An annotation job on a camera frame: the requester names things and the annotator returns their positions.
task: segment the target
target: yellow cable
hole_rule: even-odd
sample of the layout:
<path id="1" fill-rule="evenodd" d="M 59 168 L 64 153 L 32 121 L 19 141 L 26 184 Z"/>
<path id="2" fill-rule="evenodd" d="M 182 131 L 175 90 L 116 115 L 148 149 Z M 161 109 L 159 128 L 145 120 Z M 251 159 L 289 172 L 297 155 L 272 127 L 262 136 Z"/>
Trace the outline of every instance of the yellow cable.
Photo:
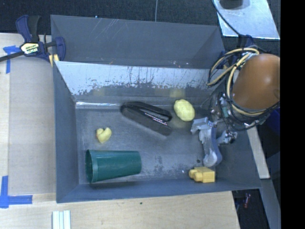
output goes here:
<path id="1" fill-rule="evenodd" d="M 232 53 L 235 53 L 235 52 L 240 52 L 240 51 L 253 51 L 255 52 L 256 54 L 259 54 L 259 51 L 255 48 L 239 48 L 239 49 L 234 49 L 234 50 L 231 50 L 227 53 L 224 54 L 224 56 L 222 56 L 219 60 L 217 60 L 217 62 L 212 66 L 210 72 L 212 73 L 212 71 L 218 66 L 218 64 L 226 58 L 226 56 L 228 54 L 232 54 Z M 237 65 L 237 67 L 239 65 L 241 65 L 245 60 L 246 58 L 249 57 L 249 54 L 246 54 L 244 55 L 236 64 L 230 66 L 229 68 L 227 68 L 221 75 L 219 75 L 218 77 L 216 77 L 212 82 L 210 83 L 207 83 L 207 86 L 211 86 L 213 84 L 215 84 L 216 82 L 218 82 L 224 75 L 226 75 L 235 65 Z"/>

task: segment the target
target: cable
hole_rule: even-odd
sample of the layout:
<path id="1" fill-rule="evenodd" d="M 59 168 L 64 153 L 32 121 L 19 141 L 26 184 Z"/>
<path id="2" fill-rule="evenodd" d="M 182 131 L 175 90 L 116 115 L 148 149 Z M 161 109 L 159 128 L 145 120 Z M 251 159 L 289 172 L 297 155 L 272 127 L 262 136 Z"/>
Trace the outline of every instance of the cable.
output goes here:
<path id="1" fill-rule="evenodd" d="M 248 54 L 246 54 L 244 57 L 242 57 L 236 64 L 233 64 L 232 66 L 230 66 L 229 68 L 227 68 L 221 75 L 219 75 L 216 79 L 214 79 L 212 82 L 210 82 L 211 77 L 212 77 L 212 72 L 217 69 L 217 67 L 224 61 L 227 60 L 229 57 L 232 57 L 234 55 L 236 55 L 237 53 L 244 53 L 247 52 Z M 220 59 L 218 59 L 216 61 L 216 63 L 211 67 L 210 71 L 209 71 L 209 76 L 208 76 L 208 83 L 207 86 L 212 86 L 214 84 L 216 84 L 217 82 L 219 82 L 219 80 L 221 80 L 228 72 L 230 72 L 233 67 L 235 65 L 237 65 L 237 67 L 239 67 L 242 63 L 244 63 L 245 59 L 249 56 L 249 53 L 255 53 L 255 54 L 259 54 L 259 51 L 255 48 L 239 48 L 239 49 L 234 49 L 231 50 L 227 53 L 225 53 Z"/>
<path id="2" fill-rule="evenodd" d="M 156 0 L 156 10 L 154 13 L 154 21 L 157 22 L 157 9 L 158 9 L 158 0 Z"/>

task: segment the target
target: blue clamp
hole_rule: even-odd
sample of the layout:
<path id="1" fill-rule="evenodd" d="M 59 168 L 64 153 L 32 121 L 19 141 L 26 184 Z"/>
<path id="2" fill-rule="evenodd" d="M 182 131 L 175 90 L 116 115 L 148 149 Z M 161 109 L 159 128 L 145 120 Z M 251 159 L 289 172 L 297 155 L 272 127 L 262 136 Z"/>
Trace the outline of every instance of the blue clamp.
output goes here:
<path id="1" fill-rule="evenodd" d="M 40 16 L 23 15 L 16 20 L 17 31 L 24 38 L 24 43 L 20 46 L 18 52 L 0 57 L 0 62 L 21 55 L 26 57 L 37 57 L 50 62 L 50 53 L 48 52 L 48 48 L 53 46 L 57 47 L 56 54 L 58 55 L 59 60 L 63 61 L 66 54 L 64 39 L 62 37 L 56 37 L 54 41 L 47 43 L 44 38 L 44 43 L 40 42 L 37 34 L 37 24 L 39 19 Z"/>
<path id="2" fill-rule="evenodd" d="M 8 176 L 2 177 L 0 208 L 8 208 L 9 205 L 32 204 L 33 195 L 9 196 L 8 195 Z"/>

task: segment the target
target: wooden table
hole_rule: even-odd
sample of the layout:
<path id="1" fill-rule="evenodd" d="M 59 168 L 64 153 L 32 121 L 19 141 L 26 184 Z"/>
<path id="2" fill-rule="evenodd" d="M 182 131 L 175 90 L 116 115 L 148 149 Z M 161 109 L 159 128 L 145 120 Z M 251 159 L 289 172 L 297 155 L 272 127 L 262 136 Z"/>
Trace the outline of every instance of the wooden table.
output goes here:
<path id="1" fill-rule="evenodd" d="M 19 34 L 0 33 L 0 56 L 6 55 L 2 50 L 4 46 L 19 46 L 22 43 L 23 38 Z M 32 59 L 21 56 L 18 62 L 29 60 Z M 10 101 L 10 73 L 6 74 L 6 62 L 0 62 L 0 176 L 7 176 L 9 173 Z M 41 123 L 33 121 L 32 125 L 34 128 Z M 249 130 L 248 134 L 260 178 L 269 178 L 256 129 Z M 67 204 L 57 204 L 55 192 L 37 193 L 33 194 L 30 205 L 0 208 L 0 228 L 49 229 L 52 227 L 52 212 L 64 210 L 71 212 L 72 229 L 240 228 L 231 191 Z"/>

